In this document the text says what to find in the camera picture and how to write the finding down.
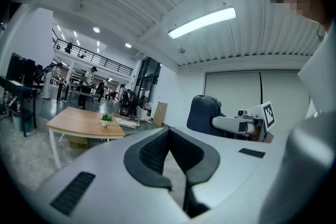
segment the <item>metal railing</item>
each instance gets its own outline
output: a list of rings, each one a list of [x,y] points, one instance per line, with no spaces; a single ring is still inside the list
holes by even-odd
[[[58,49],[60,51],[66,51],[66,48],[68,46],[68,43],[62,39],[57,38],[56,42],[54,42],[54,49]],[[75,44],[72,44],[72,48],[70,51],[71,55],[74,55],[76,57],[79,57],[81,59],[85,59],[88,60],[92,63],[94,63],[94,65],[100,65],[100,66],[104,66],[106,68],[109,68],[113,71],[122,73],[122,74],[126,74],[127,76],[130,76],[133,68],[124,66],[118,62],[112,61],[102,55],[96,54],[90,50],[86,50],[84,48],[81,48]]]

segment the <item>green plant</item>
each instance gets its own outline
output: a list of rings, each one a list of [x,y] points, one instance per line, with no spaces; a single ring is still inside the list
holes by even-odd
[[[103,115],[103,117],[101,118],[102,121],[108,121],[111,122],[112,121],[112,116],[110,116],[109,114],[105,113]]]

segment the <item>cardboard box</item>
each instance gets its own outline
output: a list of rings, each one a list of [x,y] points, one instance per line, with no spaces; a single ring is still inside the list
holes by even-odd
[[[79,137],[73,135],[67,135],[69,145],[72,148],[81,148],[87,150],[89,148],[89,139],[86,137]]]

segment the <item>trash bin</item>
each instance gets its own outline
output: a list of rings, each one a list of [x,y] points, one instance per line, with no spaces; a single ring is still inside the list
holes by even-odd
[[[29,133],[32,129],[32,119],[26,120],[25,121],[25,129],[26,132]],[[21,127],[21,117],[18,115],[13,115],[13,123],[14,123],[14,128],[17,132],[22,132],[22,127]]]

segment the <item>wooden tabletop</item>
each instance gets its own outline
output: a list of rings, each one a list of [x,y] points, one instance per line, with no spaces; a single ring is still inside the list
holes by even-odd
[[[102,113],[67,107],[49,121],[47,126],[60,132],[83,135],[125,136],[114,117],[107,127],[101,126],[102,116]]]

